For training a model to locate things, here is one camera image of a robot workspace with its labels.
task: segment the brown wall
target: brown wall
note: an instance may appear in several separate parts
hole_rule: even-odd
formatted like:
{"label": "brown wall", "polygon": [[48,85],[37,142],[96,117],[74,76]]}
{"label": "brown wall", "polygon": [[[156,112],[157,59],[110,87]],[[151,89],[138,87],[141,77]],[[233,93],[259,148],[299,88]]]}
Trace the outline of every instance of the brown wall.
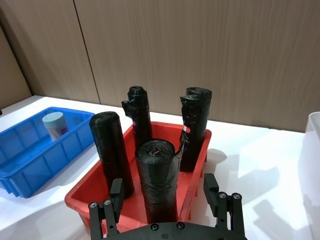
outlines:
{"label": "brown wall", "polygon": [[320,111],[319,0],[0,0],[32,91],[120,106],[142,85],[181,114],[213,91],[210,118],[304,131]]}
{"label": "brown wall", "polygon": [[99,103],[72,0],[0,0],[0,10],[33,94]]}
{"label": "brown wall", "polygon": [[0,27],[0,109],[28,97],[26,80]]}

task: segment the blue plastic crate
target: blue plastic crate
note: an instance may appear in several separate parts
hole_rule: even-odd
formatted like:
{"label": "blue plastic crate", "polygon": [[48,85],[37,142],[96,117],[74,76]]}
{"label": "blue plastic crate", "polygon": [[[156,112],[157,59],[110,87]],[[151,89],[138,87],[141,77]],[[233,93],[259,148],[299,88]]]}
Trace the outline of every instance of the blue plastic crate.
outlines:
{"label": "blue plastic crate", "polygon": [[[62,112],[68,132],[52,142],[42,118]],[[50,107],[0,133],[0,187],[29,198],[94,142],[93,113]]]}

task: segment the black garbage bag roll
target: black garbage bag roll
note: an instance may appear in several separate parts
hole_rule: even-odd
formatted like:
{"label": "black garbage bag roll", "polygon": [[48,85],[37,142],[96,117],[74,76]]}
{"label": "black garbage bag roll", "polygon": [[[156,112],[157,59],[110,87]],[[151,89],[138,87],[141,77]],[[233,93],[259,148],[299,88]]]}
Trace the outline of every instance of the black garbage bag roll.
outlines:
{"label": "black garbage bag roll", "polygon": [[91,117],[90,128],[103,167],[108,191],[114,179],[123,179],[124,197],[134,192],[131,170],[126,153],[120,118],[106,111]]}
{"label": "black garbage bag roll", "polygon": [[193,172],[205,139],[212,92],[200,87],[189,87],[182,103],[183,130],[180,144],[184,143],[180,171]]}
{"label": "black garbage bag roll", "polygon": [[135,149],[152,139],[147,91],[141,86],[129,88],[128,100],[122,102],[125,115],[132,119]]}
{"label": "black garbage bag roll", "polygon": [[149,224],[176,222],[177,180],[182,148],[175,153],[172,143],[153,139],[135,152],[146,219]]}

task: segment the white table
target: white table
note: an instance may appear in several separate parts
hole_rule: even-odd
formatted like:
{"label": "white table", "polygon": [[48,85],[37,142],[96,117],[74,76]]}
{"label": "white table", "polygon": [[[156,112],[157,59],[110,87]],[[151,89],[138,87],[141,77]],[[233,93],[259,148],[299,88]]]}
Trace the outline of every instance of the white table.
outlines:
{"label": "white table", "polygon": [[[120,107],[33,96],[3,109],[0,132],[48,107],[92,113],[114,111],[122,131],[132,124]],[[181,116],[150,114],[152,121],[182,124]],[[214,173],[221,191],[242,195],[249,240],[311,240],[298,177],[303,133],[208,121],[212,131],[205,173]],[[79,215],[65,206],[67,192],[98,161],[93,146],[64,168],[33,197],[24,199],[0,189],[0,239],[89,240]],[[191,222],[214,226],[203,178],[191,208]]]}

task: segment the red plastic crate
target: red plastic crate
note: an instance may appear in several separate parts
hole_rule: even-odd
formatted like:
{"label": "red plastic crate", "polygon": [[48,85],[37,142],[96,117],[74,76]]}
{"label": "red plastic crate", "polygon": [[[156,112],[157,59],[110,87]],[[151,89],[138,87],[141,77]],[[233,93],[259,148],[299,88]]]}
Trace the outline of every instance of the red plastic crate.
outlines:
{"label": "red plastic crate", "polygon": [[[175,150],[179,149],[182,125],[152,122],[152,134],[154,138],[171,142]],[[130,169],[134,184],[134,193],[123,203],[121,216],[117,229],[122,233],[147,225],[144,198],[141,192],[139,174],[135,159],[135,140],[132,126],[123,134],[125,150],[130,163]],[[193,172],[180,172],[176,191],[176,203],[178,220],[186,222],[194,196],[197,194],[198,182],[202,177],[204,162],[207,160],[207,150],[211,138],[211,131],[206,130],[204,142]],[[65,204],[77,211],[85,226],[90,226],[88,204],[91,202],[103,202],[108,198],[108,188],[103,173],[101,162],[97,162],[93,168],[74,186],[65,196]],[[106,233],[106,221],[102,221],[103,233]]]}

